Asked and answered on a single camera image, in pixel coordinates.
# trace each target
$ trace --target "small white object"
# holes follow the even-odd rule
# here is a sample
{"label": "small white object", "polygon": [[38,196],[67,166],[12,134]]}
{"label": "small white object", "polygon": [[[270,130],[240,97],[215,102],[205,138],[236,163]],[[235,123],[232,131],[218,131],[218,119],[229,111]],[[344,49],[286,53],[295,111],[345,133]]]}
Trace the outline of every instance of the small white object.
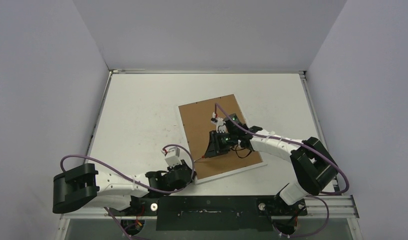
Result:
{"label": "small white object", "polygon": [[266,208],[266,204],[263,202],[258,205],[258,209],[260,209],[260,211],[264,211],[265,208]]}
{"label": "small white object", "polygon": [[214,112],[213,112],[213,118],[216,119],[216,122],[211,121],[211,123],[216,125],[216,132],[225,133],[226,132],[226,122],[223,121],[221,117],[217,117],[217,114]]}
{"label": "small white object", "polygon": [[270,137],[271,137],[271,136],[274,136],[274,135],[276,135],[276,132],[275,132],[275,131],[271,131],[271,132],[269,133],[269,135],[267,135],[266,140],[264,141],[264,143],[267,143],[267,141],[270,139]]}
{"label": "small white object", "polygon": [[176,165],[182,164],[182,162],[180,161],[180,149],[176,146],[168,149],[164,159],[169,167],[174,167]]}
{"label": "small white object", "polygon": [[288,186],[280,191],[280,198],[282,198],[282,200],[284,200],[289,206],[303,199],[307,195],[309,195],[309,193],[301,187],[298,180],[290,182]]}
{"label": "small white object", "polygon": [[158,205],[156,203],[151,204],[151,211],[155,212],[158,210]]}

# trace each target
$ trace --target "metal frame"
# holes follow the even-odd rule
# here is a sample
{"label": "metal frame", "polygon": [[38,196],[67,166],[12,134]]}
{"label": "metal frame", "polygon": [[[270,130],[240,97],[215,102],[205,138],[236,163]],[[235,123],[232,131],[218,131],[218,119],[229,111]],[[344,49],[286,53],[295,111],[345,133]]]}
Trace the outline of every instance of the metal frame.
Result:
{"label": "metal frame", "polygon": [[[301,83],[304,89],[305,96],[307,98],[308,105],[310,107],[310,112],[313,117],[313,121],[316,127],[316,131],[320,141],[326,146],[326,141],[323,136],[323,132],[320,126],[319,119],[314,109],[313,101],[311,99],[310,93],[308,91],[308,86],[305,78],[304,71],[278,71],[272,69],[230,69],[230,68],[215,68],[215,69],[204,69],[204,70],[148,70],[148,69],[114,69],[110,70],[105,91],[101,101],[101,107],[96,119],[96,123],[92,132],[92,137],[87,149],[87,155],[93,147],[93,142],[95,140],[95,134],[99,125],[99,120],[102,115],[102,111],[105,104],[105,99],[107,97],[108,89],[111,83],[113,74],[299,74],[301,78]],[[357,219],[358,212],[355,206],[352,196],[319,196],[323,198],[328,206],[330,218],[341,218],[347,219],[348,225],[350,227],[350,232],[354,240],[362,240],[362,234],[360,227],[358,225]],[[313,199],[306,198],[306,205],[308,215],[303,216],[303,218],[313,218],[313,219],[323,219],[326,217],[326,210],[322,202]],[[142,216],[139,219],[156,219],[156,216]],[[61,215],[61,220],[58,226],[58,231],[55,236],[56,240],[64,240],[67,234],[67,229],[70,223],[70,219],[111,219],[103,208],[82,208],[76,212],[66,213]],[[118,217],[118,219],[136,219],[136,217]]]}
{"label": "metal frame", "polygon": [[[319,196],[329,206],[329,218],[332,219],[355,219],[358,218],[357,209],[354,205],[352,196]],[[324,204],[314,198],[305,198],[308,215],[300,216],[305,219],[324,219],[326,218],[326,209]],[[75,212],[66,213],[62,219],[110,219],[107,211],[103,208],[81,208]],[[134,220],[135,216],[120,216],[121,220]],[[157,219],[157,216],[140,216],[138,219],[149,220]],[[273,219],[289,219],[290,216],[273,216]]]}

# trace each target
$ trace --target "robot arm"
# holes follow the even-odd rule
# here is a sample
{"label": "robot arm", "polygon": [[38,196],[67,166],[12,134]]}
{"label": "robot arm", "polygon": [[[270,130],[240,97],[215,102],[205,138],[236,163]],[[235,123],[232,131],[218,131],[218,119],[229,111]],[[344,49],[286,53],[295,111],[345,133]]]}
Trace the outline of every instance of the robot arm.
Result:
{"label": "robot arm", "polygon": [[227,132],[210,132],[210,143],[203,157],[212,158],[227,154],[232,147],[240,146],[251,151],[265,152],[291,162],[297,181],[289,183],[277,194],[282,199],[281,202],[288,206],[303,199],[306,195],[318,195],[336,176],[337,171],[319,156],[299,145],[281,141],[281,139],[284,139],[303,143],[320,152],[335,164],[326,148],[317,138],[310,137],[308,140],[284,138],[279,135],[271,135],[270,132],[258,126],[248,128],[246,124],[239,121],[236,114],[231,114],[230,118],[239,126],[254,134],[275,136],[279,139],[250,135],[233,124],[229,118],[225,118],[223,122],[226,125]]}
{"label": "robot arm", "polygon": [[[184,188],[192,181],[192,170],[180,159],[179,153],[177,147],[164,153],[167,171],[126,175],[134,182],[113,171],[97,171],[93,163],[56,175],[53,212],[65,214],[81,207],[109,207],[128,212],[130,208],[140,206],[139,198],[159,198],[169,195],[170,191]],[[143,184],[168,193],[149,190]]]}

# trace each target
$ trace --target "brown cork board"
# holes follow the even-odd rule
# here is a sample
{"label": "brown cork board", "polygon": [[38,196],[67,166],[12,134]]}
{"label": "brown cork board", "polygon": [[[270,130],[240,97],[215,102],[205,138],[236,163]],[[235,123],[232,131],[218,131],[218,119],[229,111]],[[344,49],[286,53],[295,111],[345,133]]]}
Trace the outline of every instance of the brown cork board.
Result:
{"label": "brown cork board", "polygon": [[[215,103],[219,103],[229,114],[236,113],[239,120],[245,123],[233,94],[179,106],[183,128],[193,159],[199,159],[205,154],[209,142],[209,132],[215,130],[215,125],[210,120]],[[220,110],[217,113],[219,117],[225,117]],[[247,150],[238,152],[240,156],[247,153]],[[262,162],[260,154],[257,152],[252,152],[247,158],[238,158],[234,151],[230,151],[225,155],[196,161],[195,170],[197,178],[201,180]]]}

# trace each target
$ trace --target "red wire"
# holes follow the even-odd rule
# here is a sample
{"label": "red wire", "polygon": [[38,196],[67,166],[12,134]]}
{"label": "red wire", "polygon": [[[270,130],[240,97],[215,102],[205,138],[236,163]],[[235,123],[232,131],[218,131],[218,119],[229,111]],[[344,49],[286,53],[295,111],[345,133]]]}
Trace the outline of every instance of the red wire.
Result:
{"label": "red wire", "polygon": [[136,224],[139,224],[138,217],[142,216],[143,213],[145,213],[145,206],[142,205],[142,211],[140,212],[139,215],[136,216]]}

